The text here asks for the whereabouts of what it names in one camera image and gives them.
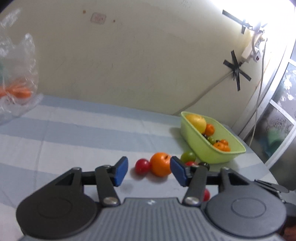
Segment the green plastic basket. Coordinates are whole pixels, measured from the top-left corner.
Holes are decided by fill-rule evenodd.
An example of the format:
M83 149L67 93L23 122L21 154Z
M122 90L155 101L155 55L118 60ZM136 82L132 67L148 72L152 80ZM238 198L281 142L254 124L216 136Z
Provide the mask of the green plastic basket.
M246 148L240 140L227 130L224 125L211 117L203 116L205 121L215 128L214 140L228 141L229 152L217 149L187 120L186 115L188 114L190 112L181 112L181 136L201 161L209 164L222 164L246 152Z

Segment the black tape cross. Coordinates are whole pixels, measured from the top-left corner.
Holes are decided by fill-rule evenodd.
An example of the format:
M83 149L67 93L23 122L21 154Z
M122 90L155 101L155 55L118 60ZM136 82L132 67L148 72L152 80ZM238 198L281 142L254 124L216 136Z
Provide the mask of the black tape cross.
M230 63L227 60L224 60L223 64L231 69L233 74L233 79L236 81L237 91L241 90L240 86L240 75L242 75L245 79L248 81L251 81L251 77L246 74L243 70L240 69L240 67L243 65L243 62L238 62L237 57L235 55L235 51L231 51L231 57L232 57L232 63Z

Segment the clear plastic bag with fruit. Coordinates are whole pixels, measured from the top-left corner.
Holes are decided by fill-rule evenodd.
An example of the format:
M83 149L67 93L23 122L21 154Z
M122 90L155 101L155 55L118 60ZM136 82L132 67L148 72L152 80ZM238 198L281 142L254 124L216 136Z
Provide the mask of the clear plastic bag with fruit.
M39 73L31 34L14 44L8 29L18 20L15 9L1 20L1 124L22 116L43 99L38 94Z

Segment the orange persimmon with stem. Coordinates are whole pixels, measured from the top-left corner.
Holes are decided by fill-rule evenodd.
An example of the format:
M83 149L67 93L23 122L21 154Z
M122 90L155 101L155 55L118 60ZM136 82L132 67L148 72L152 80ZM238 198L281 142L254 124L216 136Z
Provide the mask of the orange persimmon with stem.
M229 143L227 140L222 139L222 140L217 140L214 145L213 145L216 149L220 150L220 151L224 151L224 152L230 152L231 149L229 147Z

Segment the white power adapter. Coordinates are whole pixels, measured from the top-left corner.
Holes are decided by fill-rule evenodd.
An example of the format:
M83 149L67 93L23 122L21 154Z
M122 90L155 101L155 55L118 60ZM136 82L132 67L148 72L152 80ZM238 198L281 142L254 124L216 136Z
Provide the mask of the white power adapter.
M244 62L249 63L250 60L258 62L261 59L261 51L259 45L262 42L262 33L254 34L250 43L243 51L241 58Z

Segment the red tomato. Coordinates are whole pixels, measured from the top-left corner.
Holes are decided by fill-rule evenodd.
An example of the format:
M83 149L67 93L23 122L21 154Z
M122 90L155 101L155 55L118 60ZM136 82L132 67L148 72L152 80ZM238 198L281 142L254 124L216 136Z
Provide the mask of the red tomato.
M146 175L151 170L151 163L147 159L139 159L135 163L135 172L139 175Z

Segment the large yellow grapefruit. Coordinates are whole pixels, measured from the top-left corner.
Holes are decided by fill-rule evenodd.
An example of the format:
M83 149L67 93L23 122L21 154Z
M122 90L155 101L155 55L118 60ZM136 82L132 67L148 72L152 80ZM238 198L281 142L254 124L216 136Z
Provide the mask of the large yellow grapefruit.
M187 114L186 119L198 130L201 134L203 134L206 130L206 120L197 114Z

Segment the window frame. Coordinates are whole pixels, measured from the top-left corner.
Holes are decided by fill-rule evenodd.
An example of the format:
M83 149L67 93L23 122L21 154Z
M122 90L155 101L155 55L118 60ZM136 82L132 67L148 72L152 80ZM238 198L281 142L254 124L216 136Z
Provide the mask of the window frame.
M277 183L295 190L295 40L288 43L260 98L233 126Z

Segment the orange mandarin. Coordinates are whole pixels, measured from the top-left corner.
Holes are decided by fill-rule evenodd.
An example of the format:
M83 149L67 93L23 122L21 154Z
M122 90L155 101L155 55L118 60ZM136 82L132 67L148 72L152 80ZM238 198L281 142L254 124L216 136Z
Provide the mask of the orange mandarin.
M158 177L166 177L171 174L171 156L167 153L155 153L151 159L151 172Z
M215 127L212 124L207 124L206 125L206 129L204 131L204 135L206 135L207 137L210 137L212 135L214 135L215 133Z

